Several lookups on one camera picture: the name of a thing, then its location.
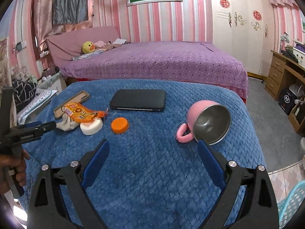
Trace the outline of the pink headboard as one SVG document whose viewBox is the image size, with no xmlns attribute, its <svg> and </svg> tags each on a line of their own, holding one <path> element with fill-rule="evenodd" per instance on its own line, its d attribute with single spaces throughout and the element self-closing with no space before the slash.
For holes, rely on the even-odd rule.
<svg viewBox="0 0 305 229">
<path fill-rule="evenodd" d="M 82 45 L 87 41 L 98 42 L 99 40 L 113 42 L 120 38 L 120 34 L 114 26 L 102 26 L 84 28 L 76 31 L 49 36 L 46 39 L 53 64 L 57 67 L 63 66 L 71 61 L 73 57 L 80 56 Z"/>
</svg>

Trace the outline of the white wardrobe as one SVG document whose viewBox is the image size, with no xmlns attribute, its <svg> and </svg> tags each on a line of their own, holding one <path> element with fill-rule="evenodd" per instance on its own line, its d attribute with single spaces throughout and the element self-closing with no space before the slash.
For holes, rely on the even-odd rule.
<svg viewBox="0 0 305 229">
<path fill-rule="evenodd" d="M 213 44 L 241 61 L 249 73 L 268 76 L 275 45 L 269 0 L 211 0 Z"/>
</svg>

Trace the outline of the blue fleece blanket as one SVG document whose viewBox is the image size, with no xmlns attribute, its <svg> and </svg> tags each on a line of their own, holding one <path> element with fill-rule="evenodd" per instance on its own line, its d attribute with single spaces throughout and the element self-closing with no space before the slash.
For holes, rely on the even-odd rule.
<svg viewBox="0 0 305 229">
<path fill-rule="evenodd" d="M 114 94 L 121 89 L 166 91 L 162 112 L 110 110 L 102 129 L 91 136 L 80 129 L 54 130 L 41 140 L 24 145 L 31 158 L 27 162 L 27 184 L 20 198 L 27 209 L 36 177 L 44 164 L 51 168 L 68 165 L 103 140 L 110 153 L 94 184 L 87 189 L 96 211 L 109 228 L 198 228 L 220 189 L 209 178 L 198 154 L 197 143 L 181 144 L 176 131 L 197 101 L 212 100 L 226 106 L 231 126 L 215 150 L 245 168 L 265 164 L 254 124 L 245 103 L 233 91 L 213 85 L 154 80 L 97 80 L 77 82 L 55 96 L 37 116 L 41 122 L 54 119 L 54 109 L 84 90 L 90 94 L 85 106 L 109 109 Z M 126 132 L 117 134 L 111 122 L 124 117 Z"/>
</svg>

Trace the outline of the white round container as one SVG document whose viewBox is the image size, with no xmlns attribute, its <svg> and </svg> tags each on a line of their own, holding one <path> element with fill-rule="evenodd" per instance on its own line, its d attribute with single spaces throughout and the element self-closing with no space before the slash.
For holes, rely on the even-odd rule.
<svg viewBox="0 0 305 229">
<path fill-rule="evenodd" d="M 96 118 L 92 122 L 80 123 L 80 129 L 85 135 L 93 135 L 98 133 L 103 127 L 103 121 L 101 118 Z"/>
</svg>

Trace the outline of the wooden desk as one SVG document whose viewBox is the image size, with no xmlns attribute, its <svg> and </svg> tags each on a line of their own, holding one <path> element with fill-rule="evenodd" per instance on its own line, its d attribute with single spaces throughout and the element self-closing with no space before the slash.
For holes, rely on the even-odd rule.
<svg viewBox="0 0 305 229">
<path fill-rule="evenodd" d="M 296 133 L 304 132 L 304 67 L 272 51 L 265 90 L 278 102 Z"/>
</svg>

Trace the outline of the orange snack wrapper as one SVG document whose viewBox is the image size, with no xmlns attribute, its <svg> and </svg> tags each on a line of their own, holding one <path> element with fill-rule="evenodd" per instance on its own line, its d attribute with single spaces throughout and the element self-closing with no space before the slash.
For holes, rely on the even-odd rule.
<svg viewBox="0 0 305 229">
<path fill-rule="evenodd" d="M 105 111 L 94 111 L 77 102 L 70 102 L 62 106 L 62 111 L 77 123 L 92 122 L 96 118 L 104 118 L 108 115 L 108 109 Z"/>
</svg>

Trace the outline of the orange bottle cap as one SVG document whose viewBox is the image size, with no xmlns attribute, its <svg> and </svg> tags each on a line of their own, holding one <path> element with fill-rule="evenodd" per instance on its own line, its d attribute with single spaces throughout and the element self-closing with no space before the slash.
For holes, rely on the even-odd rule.
<svg viewBox="0 0 305 229">
<path fill-rule="evenodd" d="M 128 130 L 129 123 L 126 118 L 119 117 L 111 122 L 111 129 L 114 133 L 121 134 Z"/>
</svg>

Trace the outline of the pink steel mug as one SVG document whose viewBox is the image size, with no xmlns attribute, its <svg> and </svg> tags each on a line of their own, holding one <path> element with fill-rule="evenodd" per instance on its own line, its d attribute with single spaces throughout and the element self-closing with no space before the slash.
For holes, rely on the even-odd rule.
<svg viewBox="0 0 305 229">
<path fill-rule="evenodd" d="M 215 145 L 225 138 L 231 125 L 231 115 L 227 107 L 211 101 L 194 103 L 187 112 L 187 121 L 176 132 L 176 140 L 188 143 L 203 140 Z"/>
</svg>

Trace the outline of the purple dotted bed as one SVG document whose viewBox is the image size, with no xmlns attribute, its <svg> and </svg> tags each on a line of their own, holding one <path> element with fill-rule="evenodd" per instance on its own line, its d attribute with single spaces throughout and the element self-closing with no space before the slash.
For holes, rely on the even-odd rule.
<svg viewBox="0 0 305 229">
<path fill-rule="evenodd" d="M 241 61 L 207 42 L 151 41 L 125 44 L 95 56 L 70 60 L 62 74 L 76 79 L 149 79 L 203 83 L 248 97 Z"/>
</svg>

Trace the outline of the black phone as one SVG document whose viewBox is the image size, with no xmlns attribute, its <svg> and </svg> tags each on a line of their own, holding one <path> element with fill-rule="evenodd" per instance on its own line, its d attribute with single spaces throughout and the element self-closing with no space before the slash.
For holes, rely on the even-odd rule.
<svg viewBox="0 0 305 229">
<path fill-rule="evenodd" d="M 110 101 L 110 108 L 132 111 L 163 111 L 166 91 L 164 90 L 118 90 Z"/>
</svg>

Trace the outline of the crumpled beige tissue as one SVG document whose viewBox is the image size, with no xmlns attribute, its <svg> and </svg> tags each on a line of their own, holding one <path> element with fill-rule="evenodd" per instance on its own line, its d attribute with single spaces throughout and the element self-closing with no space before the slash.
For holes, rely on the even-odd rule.
<svg viewBox="0 0 305 229">
<path fill-rule="evenodd" d="M 67 114 L 62 116 L 62 121 L 56 124 L 57 129 L 62 131 L 71 131 L 80 126 L 80 123 L 75 122 Z"/>
</svg>

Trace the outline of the yellow duck plush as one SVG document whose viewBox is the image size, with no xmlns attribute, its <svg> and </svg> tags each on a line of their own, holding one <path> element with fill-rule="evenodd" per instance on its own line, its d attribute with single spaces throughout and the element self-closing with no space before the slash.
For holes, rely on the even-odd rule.
<svg viewBox="0 0 305 229">
<path fill-rule="evenodd" d="M 82 53 L 83 54 L 93 53 L 95 51 L 95 49 L 96 49 L 96 46 L 91 41 L 86 41 L 82 45 Z"/>
</svg>

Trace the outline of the teal plastic basket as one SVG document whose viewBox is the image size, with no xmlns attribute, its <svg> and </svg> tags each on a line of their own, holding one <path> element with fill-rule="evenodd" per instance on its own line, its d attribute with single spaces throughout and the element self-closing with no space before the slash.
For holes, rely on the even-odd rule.
<svg viewBox="0 0 305 229">
<path fill-rule="evenodd" d="M 290 191 L 288 196 L 278 203 L 279 228 L 284 228 L 304 201 L 304 180 Z"/>
</svg>

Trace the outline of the grey hanging cloth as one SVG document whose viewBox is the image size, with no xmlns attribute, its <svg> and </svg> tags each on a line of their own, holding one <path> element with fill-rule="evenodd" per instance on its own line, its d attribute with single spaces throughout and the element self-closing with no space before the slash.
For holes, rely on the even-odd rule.
<svg viewBox="0 0 305 229">
<path fill-rule="evenodd" d="M 88 0 L 54 0 L 52 24 L 79 24 L 88 20 Z"/>
</svg>

